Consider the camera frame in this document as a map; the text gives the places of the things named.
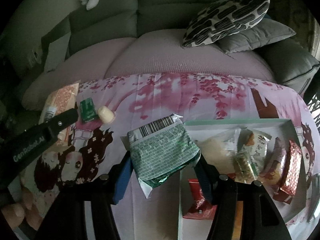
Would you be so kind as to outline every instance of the gray pillow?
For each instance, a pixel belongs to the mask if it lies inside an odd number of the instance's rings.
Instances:
[[[215,42],[225,53],[253,50],[264,45],[284,40],[295,35],[288,26],[271,19],[263,18],[251,29],[226,36]]]
[[[255,26],[265,16],[270,0],[218,0],[202,9],[189,23],[184,47],[210,44]]]

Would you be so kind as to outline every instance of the patterned pillow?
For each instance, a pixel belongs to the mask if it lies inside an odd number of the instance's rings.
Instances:
[[[219,0],[190,22],[183,37],[184,47],[213,43],[227,35],[255,26],[268,11],[270,0]]]

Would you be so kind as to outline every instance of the red candy wrapper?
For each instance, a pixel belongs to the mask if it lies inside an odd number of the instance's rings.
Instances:
[[[274,194],[273,199],[290,204],[296,194],[298,185],[302,151],[299,145],[289,140],[290,149],[284,168],[284,175],[279,183],[279,190]]]
[[[183,218],[213,220],[217,206],[211,205],[204,199],[200,184],[197,179],[188,179],[188,181],[195,202],[189,208],[187,214],[185,214]]]

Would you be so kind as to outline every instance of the cartoon eye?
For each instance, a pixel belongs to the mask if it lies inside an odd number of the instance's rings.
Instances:
[[[76,162],[76,165],[75,165],[76,169],[79,169],[80,166],[81,166],[81,162],[80,162],[80,161],[77,161],[77,162]]]

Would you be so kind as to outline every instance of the green snack package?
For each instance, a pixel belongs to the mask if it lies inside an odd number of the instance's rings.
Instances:
[[[146,198],[153,188],[200,158],[180,118],[172,114],[127,134],[133,168]]]
[[[98,118],[92,98],[87,98],[80,102],[80,113],[82,122],[90,122]]]

